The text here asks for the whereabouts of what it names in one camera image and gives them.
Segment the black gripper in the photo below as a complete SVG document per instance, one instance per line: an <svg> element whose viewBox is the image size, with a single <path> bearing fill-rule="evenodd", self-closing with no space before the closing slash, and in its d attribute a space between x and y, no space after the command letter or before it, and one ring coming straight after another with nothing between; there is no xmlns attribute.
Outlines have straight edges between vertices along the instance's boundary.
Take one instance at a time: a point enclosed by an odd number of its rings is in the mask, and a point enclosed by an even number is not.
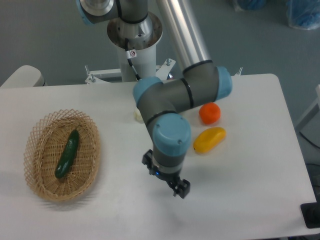
<svg viewBox="0 0 320 240"><path fill-rule="evenodd" d="M160 171L158 167L153 165L152 162L153 151L149 149L142 157L142 164L147 167L149 170L149 174L156 176L158 179L165 181L168 186L173 190L173 196L179 196L184 199L190 192L191 184L186 179L180 178L181 169L171 172L165 173Z"/></svg>

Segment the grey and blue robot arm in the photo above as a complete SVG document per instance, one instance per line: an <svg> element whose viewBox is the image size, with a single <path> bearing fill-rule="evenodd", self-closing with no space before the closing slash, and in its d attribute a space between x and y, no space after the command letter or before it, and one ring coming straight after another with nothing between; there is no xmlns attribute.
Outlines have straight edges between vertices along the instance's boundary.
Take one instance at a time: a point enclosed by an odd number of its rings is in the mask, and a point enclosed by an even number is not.
<svg viewBox="0 0 320 240"><path fill-rule="evenodd" d="M188 0L159 0L162 19L145 0L78 0L88 25L108 22L110 41L120 49L123 80L135 82L133 97L153 143L142 158L151 175L184 198L190 182L180 178L191 144L191 127L181 112L227 97L232 91L228 70L215 66ZM182 78L163 82L154 57L147 57L167 29Z"/></svg>

